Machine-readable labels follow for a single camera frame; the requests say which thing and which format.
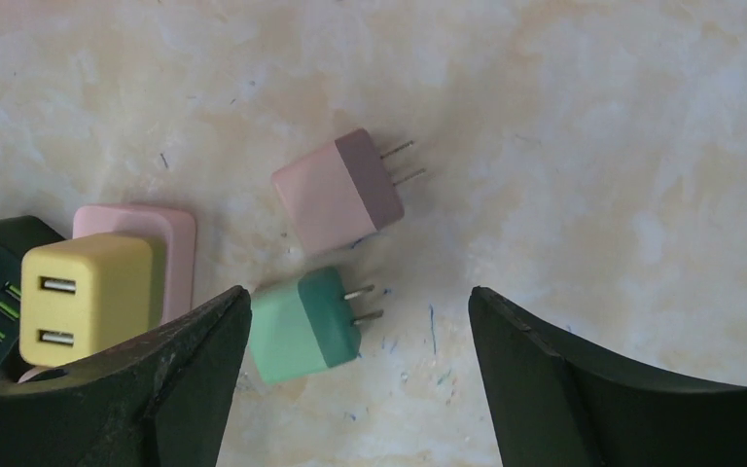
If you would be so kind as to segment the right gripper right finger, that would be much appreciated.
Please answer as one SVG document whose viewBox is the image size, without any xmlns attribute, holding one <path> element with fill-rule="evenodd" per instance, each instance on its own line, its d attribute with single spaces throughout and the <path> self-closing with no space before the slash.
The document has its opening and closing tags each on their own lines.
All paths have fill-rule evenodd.
<svg viewBox="0 0 747 467">
<path fill-rule="evenodd" d="M 747 387 L 622 356 L 486 287 L 468 303 L 506 466 L 747 466 Z"/>
</svg>

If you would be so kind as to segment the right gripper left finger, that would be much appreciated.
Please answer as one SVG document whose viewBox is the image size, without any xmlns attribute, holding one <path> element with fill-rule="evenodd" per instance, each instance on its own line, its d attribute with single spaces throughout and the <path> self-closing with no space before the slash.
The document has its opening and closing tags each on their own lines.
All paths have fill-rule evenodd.
<svg viewBox="0 0 747 467">
<path fill-rule="evenodd" d="M 0 466 L 213 466 L 251 324 L 240 286 L 139 337 L 0 382 Z"/>
</svg>

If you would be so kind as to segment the yellow plug adapter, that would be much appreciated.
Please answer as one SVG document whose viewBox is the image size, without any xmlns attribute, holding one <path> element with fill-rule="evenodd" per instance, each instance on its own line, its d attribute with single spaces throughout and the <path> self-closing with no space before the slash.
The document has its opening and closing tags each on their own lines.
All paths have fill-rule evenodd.
<svg viewBox="0 0 747 467">
<path fill-rule="evenodd" d="M 29 364 L 58 367 L 160 324 L 164 242 L 96 233 L 29 250 L 21 262 L 18 348 Z"/>
</svg>

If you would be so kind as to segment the pink power strip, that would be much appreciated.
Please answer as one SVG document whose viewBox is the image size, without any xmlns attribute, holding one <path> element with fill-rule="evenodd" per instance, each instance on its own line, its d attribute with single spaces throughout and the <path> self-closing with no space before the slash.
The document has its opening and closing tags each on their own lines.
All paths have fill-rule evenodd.
<svg viewBox="0 0 747 467">
<path fill-rule="evenodd" d="M 20 381 L 129 341 L 191 310 L 196 220 L 143 204 L 89 204 L 73 236 L 21 262 Z"/>
</svg>

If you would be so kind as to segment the pink plug adapter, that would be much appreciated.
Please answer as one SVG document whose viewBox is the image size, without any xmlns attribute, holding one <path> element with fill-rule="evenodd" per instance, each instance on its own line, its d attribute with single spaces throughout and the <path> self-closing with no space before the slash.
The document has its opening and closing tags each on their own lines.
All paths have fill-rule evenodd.
<svg viewBox="0 0 747 467">
<path fill-rule="evenodd" d="M 272 173 L 305 256 L 338 250 L 404 218 L 398 182 L 384 160 L 413 144 L 383 153 L 366 129 L 356 128 Z"/>
</svg>

